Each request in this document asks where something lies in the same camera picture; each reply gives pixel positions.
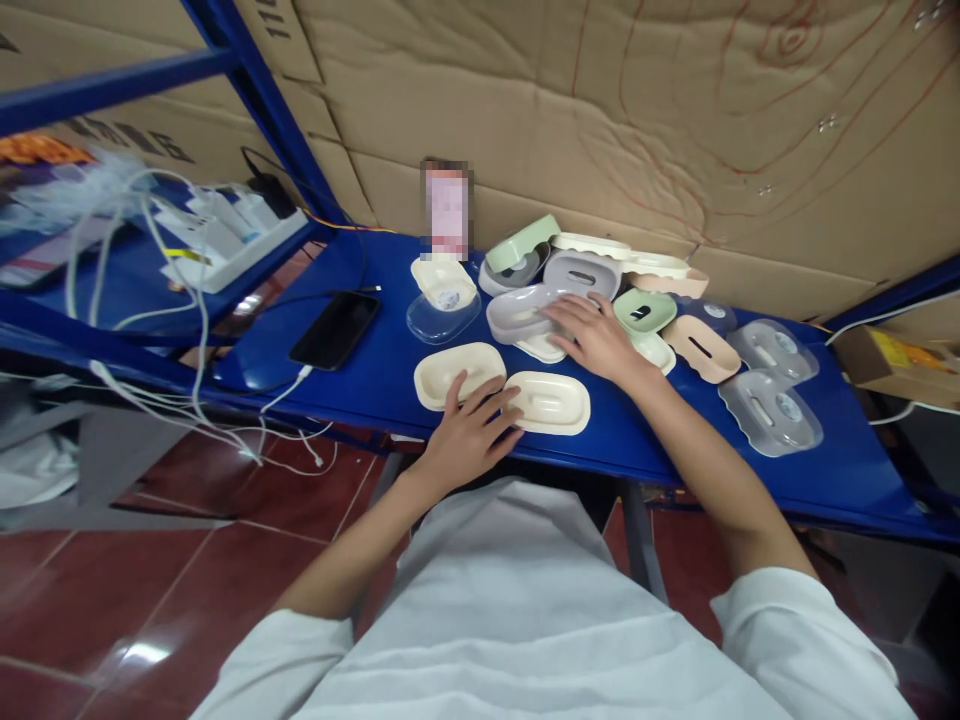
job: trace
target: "white sleeve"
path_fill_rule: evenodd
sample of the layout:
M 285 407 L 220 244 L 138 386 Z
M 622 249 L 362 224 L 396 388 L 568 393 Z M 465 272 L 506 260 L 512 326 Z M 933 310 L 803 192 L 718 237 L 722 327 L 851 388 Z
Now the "white sleeve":
M 890 661 L 809 575 L 755 570 L 710 605 L 723 652 L 796 720 L 916 720 Z
M 352 648 L 350 620 L 271 613 L 230 653 L 191 720 L 286 720 Z

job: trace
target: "phone screen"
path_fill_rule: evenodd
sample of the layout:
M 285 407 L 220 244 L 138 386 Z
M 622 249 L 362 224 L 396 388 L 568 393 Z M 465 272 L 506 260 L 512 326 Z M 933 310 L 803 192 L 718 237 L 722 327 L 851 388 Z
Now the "phone screen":
M 318 370 L 339 370 L 363 337 L 380 301 L 339 292 L 290 351 L 290 359 Z
M 463 162 L 425 160 L 422 164 L 430 252 L 466 260 L 470 246 L 472 172 Z

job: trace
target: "smartphone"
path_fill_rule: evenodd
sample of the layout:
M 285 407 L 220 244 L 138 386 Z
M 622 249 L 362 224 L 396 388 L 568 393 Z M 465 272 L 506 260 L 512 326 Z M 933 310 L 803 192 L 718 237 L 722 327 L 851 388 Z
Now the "smartphone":
M 339 292 L 290 351 L 290 359 L 317 370 L 339 370 L 380 309 L 376 298 Z
M 92 251 L 110 229 L 110 218 L 92 217 L 83 226 L 77 238 L 77 254 Z M 0 287 L 11 290 L 40 290 L 55 280 L 70 260 L 70 235 L 73 228 L 28 250 L 0 266 Z M 114 234 L 113 242 L 135 234 L 136 229 L 121 223 Z
M 426 158 L 420 165 L 431 255 L 466 260 L 472 240 L 473 171 L 468 163 Z

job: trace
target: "hand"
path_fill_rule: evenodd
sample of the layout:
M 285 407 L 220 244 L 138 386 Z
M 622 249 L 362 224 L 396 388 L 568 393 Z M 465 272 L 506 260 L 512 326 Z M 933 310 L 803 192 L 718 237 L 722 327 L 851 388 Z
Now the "hand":
M 597 293 L 589 293 L 589 297 L 600 307 L 578 295 L 568 294 L 544 308 L 543 314 L 575 340 L 571 342 L 554 335 L 550 342 L 594 375 L 607 378 L 621 388 L 638 378 L 653 378 L 654 374 L 663 377 L 660 370 L 633 347 L 610 301 Z
M 522 410 L 513 408 L 491 420 L 520 394 L 520 388 L 497 392 L 506 380 L 501 375 L 478 387 L 463 407 L 459 407 L 457 398 L 466 379 L 467 371 L 463 370 L 453 381 L 447 391 L 440 426 L 431 436 L 423 455 L 406 473 L 413 479 L 413 484 L 431 491 L 432 502 L 438 502 L 451 491 L 483 475 L 509 455 L 523 436 L 523 430 L 517 429 L 496 443 L 500 435 L 523 417 Z M 487 399 L 491 393 L 497 394 Z

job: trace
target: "white shirt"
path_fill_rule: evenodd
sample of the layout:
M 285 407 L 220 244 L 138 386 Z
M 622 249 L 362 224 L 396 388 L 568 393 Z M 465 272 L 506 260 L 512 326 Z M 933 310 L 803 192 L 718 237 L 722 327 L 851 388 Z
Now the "white shirt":
M 723 651 L 617 571 L 573 493 L 516 478 L 448 498 L 352 623 L 275 612 L 193 717 L 914 718 L 813 578 L 765 568 L 712 603 Z

